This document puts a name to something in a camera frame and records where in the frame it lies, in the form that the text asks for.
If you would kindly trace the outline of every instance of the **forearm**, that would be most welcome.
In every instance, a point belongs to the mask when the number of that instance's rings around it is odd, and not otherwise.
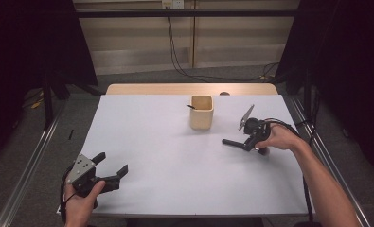
[[[323,226],[359,226],[346,193],[313,154],[309,145],[300,140],[292,152],[304,174],[316,214]]]

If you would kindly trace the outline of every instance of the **power outlet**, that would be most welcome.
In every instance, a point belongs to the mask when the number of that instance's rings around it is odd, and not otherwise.
[[[172,0],[162,0],[163,9],[172,9]]]
[[[172,0],[172,8],[173,9],[183,9],[184,8],[184,0]]]

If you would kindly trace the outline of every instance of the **gray carpet floor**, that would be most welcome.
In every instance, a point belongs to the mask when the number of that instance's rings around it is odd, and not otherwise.
[[[186,72],[209,77],[255,79],[262,75],[263,68],[254,66],[224,67],[189,69]],[[205,79],[210,82],[233,82],[228,79]],[[100,91],[106,91],[112,83],[201,81],[170,70],[99,76],[98,82]],[[266,82],[266,79],[235,82]],[[22,197],[21,204],[11,220],[11,226],[63,226],[60,216],[56,214],[62,174],[74,157],[80,153],[99,102],[99,97],[86,94],[77,87],[68,86],[68,88],[72,95],[67,101],[59,101],[54,98],[55,110],[59,106],[63,105],[64,107],[62,116],[36,172],[30,180],[27,191]],[[288,98],[284,83],[278,84],[276,88],[280,94]],[[28,96],[34,92],[34,90],[29,91]],[[302,91],[296,95],[300,99],[302,96]],[[16,129],[0,151],[0,212],[37,146],[43,133],[44,123],[43,104],[36,109],[26,106],[18,120]],[[365,159],[358,144],[343,135],[343,126],[328,108],[327,103],[323,101],[320,102],[316,128],[349,188],[363,207],[369,223],[374,226],[374,167]],[[265,226],[294,226],[295,223],[303,220],[306,220],[306,217],[284,216],[268,217],[263,222]],[[144,219],[139,223],[139,226],[158,226],[160,223],[163,224],[160,221],[163,220]],[[113,217],[92,217],[90,223],[96,226],[126,226],[124,219]],[[214,222],[210,226],[251,226],[251,222],[244,222],[241,219],[228,219],[227,221],[222,219],[221,223]],[[175,226],[186,226],[186,224],[181,223]]]

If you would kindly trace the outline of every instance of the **human hand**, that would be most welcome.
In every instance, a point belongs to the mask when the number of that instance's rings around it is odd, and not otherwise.
[[[298,136],[280,124],[272,123],[270,128],[271,133],[269,138],[265,141],[257,142],[255,148],[275,147],[294,150],[302,141]]]
[[[87,226],[87,222],[93,211],[95,200],[98,197],[98,194],[100,194],[101,190],[104,188],[105,184],[106,182],[104,181],[96,183],[92,191],[85,198],[74,195],[74,193],[76,193],[76,190],[72,186],[72,184],[67,184],[65,186],[66,227]]]

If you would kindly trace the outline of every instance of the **person's right hand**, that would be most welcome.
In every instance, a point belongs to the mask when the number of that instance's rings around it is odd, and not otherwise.
[[[255,148],[275,147],[293,150],[303,141],[282,125],[272,123],[270,127],[272,131],[269,138],[265,141],[257,142]]]

